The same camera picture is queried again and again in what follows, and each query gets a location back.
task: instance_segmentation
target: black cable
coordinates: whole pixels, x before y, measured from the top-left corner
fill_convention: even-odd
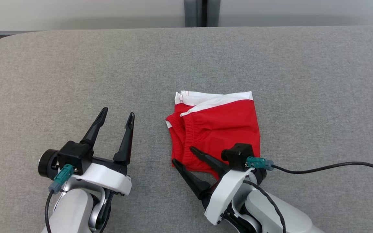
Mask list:
[[[47,197],[47,202],[46,202],[45,218],[46,218],[47,233],[51,233],[50,222],[49,222],[49,205],[50,205],[50,200],[51,200],[51,197],[53,196],[53,193],[54,193],[54,190],[51,190],[49,197]]]
[[[263,195],[265,195],[265,197],[268,199],[268,201],[274,206],[274,209],[276,210],[278,216],[280,217],[280,222],[281,222],[281,225],[283,226],[283,233],[286,233],[286,224],[284,223],[283,215],[281,214],[280,210],[278,209],[278,207],[275,204],[275,202],[273,201],[273,199],[271,199],[271,197],[262,188],[258,187],[255,183],[253,183],[251,181],[248,181],[248,180],[244,180],[243,183],[249,184],[249,185],[255,187]]]
[[[277,165],[271,165],[271,167],[272,168],[277,168],[280,171],[284,171],[284,172],[290,173],[290,174],[307,174],[307,173],[318,172],[318,171],[323,171],[323,170],[327,170],[327,169],[330,169],[330,168],[337,168],[337,167],[348,166],[348,165],[364,165],[364,166],[373,168],[373,164],[368,163],[368,162],[341,162],[341,163],[337,163],[337,164],[333,164],[333,165],[329,165],[329,166],[324,166],[324,167],[321,167],[321,168],[310,169],[310,170],[306,170],[306,171],[290,171],[290,170],[281,168]]]

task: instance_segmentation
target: gray table surface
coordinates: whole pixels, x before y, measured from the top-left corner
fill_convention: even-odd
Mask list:
[[[40,155],[78,141],[109,107],[95,154],[112,158],[136,114],[129,196],[105,232],[234,232],[212,226],[171,167],[175,91],[253,91],[261,152],[301,170],[373,163],[373,27],[48,31],[0,40],[0,232],[40,232]],[[213,182],[209,174],[199,174]],[[326,232],[373,232],[373,169],[270,172],[262,187]]]

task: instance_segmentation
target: folded red shorts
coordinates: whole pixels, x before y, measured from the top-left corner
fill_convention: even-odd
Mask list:
[[[192,154],[191,146],[221,160],[223,149],[235,143],[249,143],[254,155],[260,157],[260,133],[251,92],[177,93],[175,112],[167,117],[167,125],[172,138],[172,158],[190,171],[210,172],[218,178],[209,165]]]

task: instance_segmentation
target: teal connector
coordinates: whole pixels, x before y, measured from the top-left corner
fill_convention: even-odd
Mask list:
[[[249,168],[264,168],[269,171],[274,169],[271,167],[273,164],[273,161],[266,160],[265,158],[248,157],[246,160],[246,166]]]
[[[54,178],[54,182],[50,185],[49,191],[53,190],[54,194],[57,194],[61,186],[73,175],[74,168],[70,164],[66,164],[62,167],[61,171]]]

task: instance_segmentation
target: red fabric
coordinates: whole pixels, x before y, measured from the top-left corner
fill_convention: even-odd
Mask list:
[[[166,118],[172,125],[169,128],[172,158],[182,162],[188,170],[209,172],[219,179],[209,165],[190,151],[191,146],[222,160],[223,149],[230,149],[236,143],[248,143],[253,146],[254,155],[260,157],[260,132],[252,99],[242,99],[180,116],[192,107],[177,104],[174,113]]]

